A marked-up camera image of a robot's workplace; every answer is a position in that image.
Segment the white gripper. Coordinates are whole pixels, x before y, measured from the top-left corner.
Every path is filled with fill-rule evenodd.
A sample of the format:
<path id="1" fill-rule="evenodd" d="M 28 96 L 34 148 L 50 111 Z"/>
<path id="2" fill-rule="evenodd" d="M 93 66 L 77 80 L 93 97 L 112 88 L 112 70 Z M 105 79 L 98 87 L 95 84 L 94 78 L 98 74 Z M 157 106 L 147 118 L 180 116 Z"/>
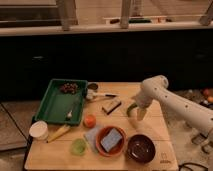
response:
<path id="1" fill-rule="evenodd" d="M 146 108 L 148 108 L 151 105 L 153 97 L 144 91 L 139 91 L 136 95 L 132 97 L 132 99 L 139 107 L 137 109 L 137 120 L 141 121 L 144 119 L 147 113 Z"/>

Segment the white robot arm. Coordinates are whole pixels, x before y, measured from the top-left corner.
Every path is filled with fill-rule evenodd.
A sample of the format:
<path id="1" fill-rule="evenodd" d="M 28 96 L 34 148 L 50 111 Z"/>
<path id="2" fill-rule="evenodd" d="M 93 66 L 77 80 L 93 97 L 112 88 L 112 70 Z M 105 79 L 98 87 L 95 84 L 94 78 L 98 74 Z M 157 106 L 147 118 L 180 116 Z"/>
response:
<path id="1" fill-rule="evenodd" d="M 209 139 L 213 139 L 213 110 L 203 107 L 168 90 L 168 79 L 163 75 L 143 80 L 140 91 L 133 97 L 141 108 L 148 108 L 153 100 L 168 106 L 192 127 Z"/>

